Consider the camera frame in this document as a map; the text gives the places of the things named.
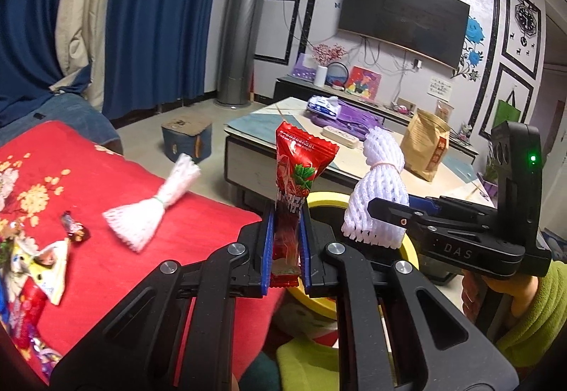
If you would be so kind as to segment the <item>white foam fruit net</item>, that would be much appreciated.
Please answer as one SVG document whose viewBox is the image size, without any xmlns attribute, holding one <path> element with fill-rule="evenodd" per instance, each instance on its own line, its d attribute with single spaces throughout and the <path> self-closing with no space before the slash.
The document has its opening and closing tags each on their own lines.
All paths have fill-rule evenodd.
<svg viewBox="0 0 567 391">
<path fill-rule="evenodd" d="M 401 177 L 405 156 L 393 136 L 381 127 L 373 127 L 368 132 L 362 152 L 369 171 L 350 195 L 342 235 L 354 241 L 398 249 L 405 230 L 372 218 L 368 206 L 376 198 L 409 205 L 409 194 Z"/>
</svg>

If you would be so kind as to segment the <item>red candy wrapper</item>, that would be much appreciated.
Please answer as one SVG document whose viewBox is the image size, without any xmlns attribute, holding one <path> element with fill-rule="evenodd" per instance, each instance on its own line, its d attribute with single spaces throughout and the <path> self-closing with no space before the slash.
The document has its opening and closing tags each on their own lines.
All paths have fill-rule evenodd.
<svg viewBox="0 0 567 391">
<path fill-rule="evenodd" d="M 300 275 L 297 230 L 305 199 L 339 146 L 283 121 L 276 129 L 276 201 L 271 287 L 295 287 Z"/>
</svg>

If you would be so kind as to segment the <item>white yellow snack wrapper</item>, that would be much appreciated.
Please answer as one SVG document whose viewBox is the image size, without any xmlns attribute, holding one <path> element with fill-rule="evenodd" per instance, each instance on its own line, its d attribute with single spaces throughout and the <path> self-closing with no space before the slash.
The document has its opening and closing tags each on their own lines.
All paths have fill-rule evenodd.
<svg viewBox="0 0 567 391">
<path fill-rule="evenodd" d="M 12 246 L 10 271 L 15 276 L 30 277 L 58 306 L 65 291 L 65 275 L 70 239 L 65 238 L 38 248 L 33 238 L 16 238 Z"/>
</svg>

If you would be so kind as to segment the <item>yellow rimmed black trash bin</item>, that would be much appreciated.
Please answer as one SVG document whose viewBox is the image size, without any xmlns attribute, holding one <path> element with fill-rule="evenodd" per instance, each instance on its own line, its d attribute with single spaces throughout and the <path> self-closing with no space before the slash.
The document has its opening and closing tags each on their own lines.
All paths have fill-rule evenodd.
<svg viewBox="0 0 567 391">
<path fill-rule="evenodd" d="M 312 192 L 305 205 L 309 207 L 309 247 L 310 247 L 310 290 L 304 290 L 302 271 L 295 287 L 287 292 L 299 303 L 323 316 L 335 321 L 337 319 L 336 303 L 333 298 L 338 290 L 337 259 L 328 253 L 331 243 L 338 243 L 348 249 L 354 248 L 370 264 L 376 264 L 378 271 L 386 269 L 389 264 L 398 260 L 419 266 L 417 252 L 409 239 L 404 237 L 398 249 L 369 245 L 363 242 L 344 238 L 341 233 L 344 211 L 348 207 L 349 196 L 340 192 Z"/>
</svg>

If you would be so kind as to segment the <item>brown paper bag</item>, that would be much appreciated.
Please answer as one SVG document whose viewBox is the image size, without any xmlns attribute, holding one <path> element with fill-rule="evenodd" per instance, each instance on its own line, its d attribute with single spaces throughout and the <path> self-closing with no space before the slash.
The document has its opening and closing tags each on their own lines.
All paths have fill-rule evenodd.
<svg viewBox="0 0 567 391">
<path fill-rule="evenodd" d="M 449 149 L 450 126 L 435 114 L 417 109 L 405 130 L 400 147 L 405 168 L 432 182 Z"/>
</svg>

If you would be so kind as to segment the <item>beige rectangular box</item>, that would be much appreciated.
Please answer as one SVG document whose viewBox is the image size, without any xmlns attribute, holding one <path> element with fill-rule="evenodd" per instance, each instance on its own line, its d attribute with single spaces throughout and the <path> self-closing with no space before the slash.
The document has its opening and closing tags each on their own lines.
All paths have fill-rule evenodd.
<svg viewBox="0 0 567 391">
<path fill-rule="evenodd" d="M 359 139 L 357 137 L 330 125 L 324 126 L 321 134 L 325 138 L 351 149 L 359 146 Z"/>
</svg>

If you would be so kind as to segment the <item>purple cloth bag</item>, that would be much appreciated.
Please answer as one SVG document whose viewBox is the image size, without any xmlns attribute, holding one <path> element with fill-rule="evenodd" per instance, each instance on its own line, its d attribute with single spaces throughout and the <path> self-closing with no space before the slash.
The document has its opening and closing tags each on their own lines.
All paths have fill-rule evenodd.
<svg viewBox="0 0 567 391">
<path fill-rule="evenodd" d="M 320 127 L 332 126 L 342 130 L 362 142 L 372 128 L 383 128 L 383 117 L 352 106 L 342 100 L 339 101 L 339 104 L 340 112 L 336 119 L 309 111 L 310 121 Z"/>
</svg>

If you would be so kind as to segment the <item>blue cardboard topped stool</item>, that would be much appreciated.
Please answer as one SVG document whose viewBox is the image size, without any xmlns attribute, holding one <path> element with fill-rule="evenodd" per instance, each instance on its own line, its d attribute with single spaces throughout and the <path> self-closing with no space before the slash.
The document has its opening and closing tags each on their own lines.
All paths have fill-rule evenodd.
<svg viewBox="0 0 567 391">
<path fill-rule="evenodd" d="M 199 164 L 212 154 L 212 121 L 201 114 L 175 118 L 162 125 L 162 139 L 170 161 L 187 154 Z"/>
</svg>

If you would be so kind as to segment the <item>round mirror ornament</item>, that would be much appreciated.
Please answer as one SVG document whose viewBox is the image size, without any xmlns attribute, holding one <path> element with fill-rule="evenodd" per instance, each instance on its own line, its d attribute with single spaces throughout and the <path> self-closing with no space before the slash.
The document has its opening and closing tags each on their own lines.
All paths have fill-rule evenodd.
<svg viewBox="0 0 567 391">
<path fill-rule="evenodd" d="M 343 63 L 335 61 L 328 64 L 325 83 L 335 90 L 344 90 L 349 75 L 348 68 Z"/>
</svg>

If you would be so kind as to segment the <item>dark chocolate candy wrapper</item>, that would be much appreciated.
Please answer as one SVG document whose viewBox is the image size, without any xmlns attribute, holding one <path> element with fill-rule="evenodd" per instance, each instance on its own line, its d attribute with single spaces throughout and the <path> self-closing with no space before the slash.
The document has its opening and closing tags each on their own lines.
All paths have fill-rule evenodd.
<svg viewBox="0 0 567 391">
<path fill-rule="evenodd" d="M 81 222 L 78 222 L 78 220 L 71 215 L 71 212 L 65 211 L 61 215 L 61 222 L 66 235 L 72 242 L 81 243 L 90 238 L 90 231 L 88 228 L 86 228 Z"/>
</svg>

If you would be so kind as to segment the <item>blue sofa cover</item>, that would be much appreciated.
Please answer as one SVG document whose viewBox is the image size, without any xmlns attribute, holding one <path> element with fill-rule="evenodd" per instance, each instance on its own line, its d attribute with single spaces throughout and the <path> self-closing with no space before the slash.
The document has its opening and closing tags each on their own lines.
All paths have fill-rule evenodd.
<svg viewBox="0 0 567 391">
<path fill-rule="evenodd" d="M 2 127 L 1 145 L 48 121 L 64 123 L 93 143 L 115 153 L 123 153 L 120 136 L 112 123 L 75 93 L 59 93 L 50 97 L 38 109 Z"/>
</svg>

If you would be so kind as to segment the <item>silver standing air conditioner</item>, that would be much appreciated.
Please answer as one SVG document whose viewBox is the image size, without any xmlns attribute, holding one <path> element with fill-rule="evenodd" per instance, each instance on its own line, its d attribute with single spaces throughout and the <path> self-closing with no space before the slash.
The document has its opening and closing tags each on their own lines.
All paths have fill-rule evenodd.
<svg viewBox="0 0 567 391">
<path fill-rule="evenodd" d="M 217 67 L 217 102 L 227 107 L 249 103 L 264 0 L 228 0 Z"/>
</svg>

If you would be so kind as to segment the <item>blue curtain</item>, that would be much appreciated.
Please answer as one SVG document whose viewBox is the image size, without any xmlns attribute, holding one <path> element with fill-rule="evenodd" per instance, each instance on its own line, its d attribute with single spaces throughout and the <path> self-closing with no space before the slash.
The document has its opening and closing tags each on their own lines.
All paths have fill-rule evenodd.
<svg viewBox="0 0 567 391">
<path fill-rule="evenodd" d="M 1 122 L 9 124 L 50 97 L 86 88 L 90 68 L 70 85 L 55 50 L 59 0 L 1 0 Z M 108 0 L 102 114 L 137 110 L 205 92 L 213 0 Z"/>
</svg>

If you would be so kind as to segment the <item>beige curtain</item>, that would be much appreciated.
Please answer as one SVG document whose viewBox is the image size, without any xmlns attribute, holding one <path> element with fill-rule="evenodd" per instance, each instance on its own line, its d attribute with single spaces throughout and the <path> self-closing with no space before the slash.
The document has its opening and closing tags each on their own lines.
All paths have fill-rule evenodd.
<svg viewBox="0 0 567 391">
<path fill-rule="evenodd" d="M 100 111 L 105 97 L 106 26 L 108 0 L 59 0 L 55 50 L 63 78 L 53 91 L 71 84 L 90 68 L 82 96 Z"/>
</svg>

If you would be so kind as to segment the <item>black wall clock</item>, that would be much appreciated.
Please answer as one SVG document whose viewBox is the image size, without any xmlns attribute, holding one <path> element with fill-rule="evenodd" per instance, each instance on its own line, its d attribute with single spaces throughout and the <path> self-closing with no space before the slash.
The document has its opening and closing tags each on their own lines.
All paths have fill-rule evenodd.
<svg viewBox="0 0 567 391">
<path fill-rule="evenodd" d="M 525 37 L 532 38 L 536 35 L 537 19 L 533 8 L 520 2 L 518 5 L 515 5 L 514 18 L 518 28 Z"/>
</svg>

